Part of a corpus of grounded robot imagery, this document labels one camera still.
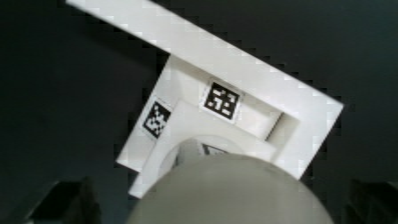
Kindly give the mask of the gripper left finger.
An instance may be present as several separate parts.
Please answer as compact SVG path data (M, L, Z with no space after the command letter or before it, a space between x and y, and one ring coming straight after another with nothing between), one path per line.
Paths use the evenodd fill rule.
M28 214L28 221L28 224L101 224L101 209L88 178L54 184Z

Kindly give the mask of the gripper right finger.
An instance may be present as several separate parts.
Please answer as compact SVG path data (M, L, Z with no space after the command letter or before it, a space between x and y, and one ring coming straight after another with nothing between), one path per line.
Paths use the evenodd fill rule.
M398 224L398 182L351 180L344 224Z

